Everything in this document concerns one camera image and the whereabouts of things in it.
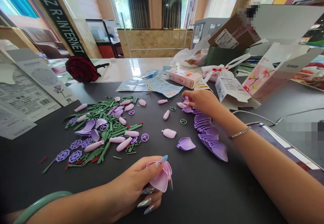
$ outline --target brown leather sofa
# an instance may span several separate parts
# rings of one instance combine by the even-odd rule
[[[48,59],[70,58],[63,43],[59,42],[51,30],[35,27],[22,27],[21,30]]]

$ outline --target plastic bag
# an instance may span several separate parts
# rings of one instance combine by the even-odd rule
[[[243,61],[247,60],[251,55],[249,53],[244,54],[231,62],[229,62],[226,66],[224,65],[211,65],[211,66],[205,66],[202,67],[202,77],[204,78],[204,82],[206,83],[208,80],[212,82],[216,82],[216,79],[218,76],[227,77],[227,78],[234,78],[234,75],[232,72],[229,71],[229,69],[235,67],[236,65],[239,65]]]
[[[196,63],[199,63],[203,58],[207,56],[208,49],[209,49],[209,43],[208,40],[210,38],[210,35],[208,34],[206,37],[201,39],[194,47],[194,49],[189,50],[188,48],[185,48],[181,51],[179,51],[172,61],[170,62],[170,65],[176,66],[176,64],[180,64],[182,66],[185,66],[187,68],[195,68],[197,65],[195,64],[189,64],[186,62],[186,60],[195,60]]]

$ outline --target jade bangle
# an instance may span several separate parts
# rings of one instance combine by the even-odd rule
[[[25,209],[15,220],[13,224],[22,224],[25,223],[32,215],[34,215],[39,209],[43,208],[45,205],[51,203],[54,200],[66,197],[71,195],[72,193],[68,191],[58,191],[51,193],[49,195],[44,196],[43,198],[39,199],[27,209]]]

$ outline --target black sign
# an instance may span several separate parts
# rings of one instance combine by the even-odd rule
[[[74,55],[87,57],[80,40],[57,0],[40,0]]]

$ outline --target fingernail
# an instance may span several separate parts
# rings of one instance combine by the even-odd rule
[[[143,200],[142,202],[140,202],[137,207],[138,208],[141,208],[141,207],[145,207],[145,206],[148,206],[149,204],[151,204],[152,202],[152,199],[151,198],[148,198],[146,200]]]
[[[142,193],[141,194],[151,194],[155,191],[155,188],[145,188],[143,189]]]
[[[155,165],[156,168],[158,168],[161,164],[164,164],[166,162],[166,160],[168,159],[168,155],[165,155],[164,157],[162,157],[160,160],[158,160]]]
[[[149,208],[147,208],[147,209],[144,211],[144,214],[146,215],[146,214],[152,212],[152,211],[153,211],[153,207],[154,207],[154,205],[151,205]]]
[[[173,182],[172,182],[172,178],[170,178],[170,180],[169,180],[169,184],[170,184],[170,189],[171,189],[171,191],[173,191]]]

